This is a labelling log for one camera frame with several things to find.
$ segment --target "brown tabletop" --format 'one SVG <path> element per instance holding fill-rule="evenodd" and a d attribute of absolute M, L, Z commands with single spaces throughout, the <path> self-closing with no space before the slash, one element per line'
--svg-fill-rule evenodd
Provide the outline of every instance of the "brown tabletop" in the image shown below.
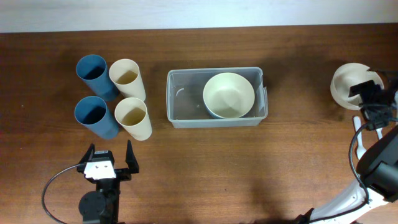
<path fill-rule="evenodd" d="M 330 95 L 347 62 L 398 69 L 398 24 L 124 30 L 0 35 L 0 223 L 53 223 L 40 204 L 46 181 L 76 164 L 90 143 L 112 150 L 117 168 L 132 140 L 141 168 L 121 184 L 119 221 L 249 223 L 295 218 L 329 202 L 354 179 L 348 164 L 357 111 Z M 103 140 L 78 124 L 77 102 L 94 93 L 77 77 L 82 56 L 121 58 L 141 69 L 153 133 Z M 259 126 L 175 129 L 167 119 L 167 73 L 183 68 L 260 67 L 269 114 Z M 113 111 L 117 100 L 108 103 Z M 364 145 L 376 140 L 363 134 Z M 81 223 L 78 203 L 95 186 L 61 175 L 47 206 Z M 363 223 L 396 223 L 389 204 Z"/>

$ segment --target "bowl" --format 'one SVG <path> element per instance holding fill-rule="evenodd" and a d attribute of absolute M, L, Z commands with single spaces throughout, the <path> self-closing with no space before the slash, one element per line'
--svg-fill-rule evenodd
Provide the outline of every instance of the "bowl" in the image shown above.
<path fill-rule="evenodd" d="M 206 83 L 203 101 L 214 118 L 240 118 L 253 107 L 254 89 L 241 75 L 220 73 Z"/>
<path fill-rule="evenodd" d="M 380 76 L 376 72 L 369 72 L 368 69 L 368 66 L 360 63 L 347 63 L 336 70 L 330 84 L 331 96 L 336 103 L 349 110 L 359 110 L 362 100 L 359 95 L 348 96 L 351 86 L 373 80 L 375 84 L 384 88 Z"/>

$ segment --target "white background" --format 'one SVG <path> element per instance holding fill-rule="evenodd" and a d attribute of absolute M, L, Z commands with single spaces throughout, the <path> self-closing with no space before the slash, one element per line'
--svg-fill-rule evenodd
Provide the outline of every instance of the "white background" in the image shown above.
<path fill-rule="evenodd" d="M 398 0 L 0 0 L 0 32 L 398 22 Z"/>

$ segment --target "wire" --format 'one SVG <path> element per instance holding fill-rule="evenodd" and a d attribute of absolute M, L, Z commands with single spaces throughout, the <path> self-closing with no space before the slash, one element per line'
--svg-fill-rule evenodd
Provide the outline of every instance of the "wire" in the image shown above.
<path fill-rule="evenodd" d="M 46 212 L 46 214 L 47 214 L 50 218 L 52 218 L 54 221 L 56 221 L 57 223 L 67 224 L 67 223 L 65 223 L 65 222 L 63 222 L 63 221 L 61 221 L 61 220 L 59 220 L 58 218 L 55 218 L 55 217 L 50 213 L 50 211 L 47 209 L 47 207 L 45 206 L 45 202 L 44 202 L 45 192 L 47 191 L 47 188 L 49 187 L 49 185 L 51 184 L 51 182 L 52 182 L 53 180 L 55 180 L 55 178 L 57 178 L 59 175 L 63 174 L 64 172 L 66 172 L 66 171 L 68 171 L 68 170 L 70 170 L 70 169 L 73 169 L 73 168 L 75 168 L 75 167 L 78 167 L 78 166 L 80 166 L 80 164 L 73 165 L 73 166 L 71 166 L 71 167 L 68 167 L 68 168 L 64 169 L 63 171 L 59 172 L 58 174 L 55 174 L 55 175 L 46 183 L 46 185 L 44 186 L 43 193 L 42 193 L 42 206 L 43 206 L 43 209 L 44 209 L 44 211 Z"/>
<path fill-rule="evenodd" d="M 360 205 L 358 205 L 355 208 L 352 208 L 350 210 L 347 210 L 345 212 L 341 212 L 341 213 L 337 213 L 336 215 L 331 215 L 328 217 L 323 217 L 323 218 L 317 218 L 314 220 L 309 221 L 308 223 L 314 223 L 314 222 L 319 222 L 319 221 L 325 221 L 325 220 L 329 220 L 332 218 L 337 218 L 343 215 L 347 215 L 351 212 L 355 212 L 359 209 L 361 209 L 362 207 L 364 207 L 365 205 L 367 205 L 369 203 L 369 192 L 368 189 L 366 188 L 365 184 L 362 182 L 361 178 L 359 177 L 358 173 L 355 170 L 355 166 L 354 166 L 354 161 L 353 161 L 353 151 L 354 151 L 354 145 L 356 142 L 356 138 L 358 137 L 358 135 L 362 132 L 363 129 L 365 129 L 366 127 L 369 126 L 369 123 L 366 123 L 364 125 L 362 125 L 354 134 L 353 139 L 351 140 L 351 144 L 349 145 L 349 151 L 348 151 L 348 160 L 349 160 L 349 166 L 351 167 L 351 171 L 353 171 L 353 174 L 355 176 L 355 179 L 359 182 L 359 185 L 363 188 L 363 190 L 365 191 L 365 201 L 362 202 Z"/>

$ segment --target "white cup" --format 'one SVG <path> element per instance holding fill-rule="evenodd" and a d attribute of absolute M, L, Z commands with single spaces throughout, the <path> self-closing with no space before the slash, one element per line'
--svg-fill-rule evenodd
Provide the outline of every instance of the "white cup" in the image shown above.
<path fill-rule="evenodd" d="M 375 84 L 384 85 L 376 72 L 369 72 L 369 67 L 360 63 L 347 63 L 338 68 L 330 83 L 333 99 L 342 107 L 349 110 L 359 110 L 362 102 L 359 95 L 349 97 L 349 89 L 357 84 L 373 80 Z"/>
<path fill-rule="evenodd" d="M 143 141 L 152 134 L 147 106 L 138 98 L 129 97 L 120 101 L 114 117 L 134 139 Z"/>
<path fill-rule="evenodd" d="M 135 97 L 145 101 L 146 94 L 138 64 L 130 59 L 115 61 L 109 77 L 125 98 Z"/>

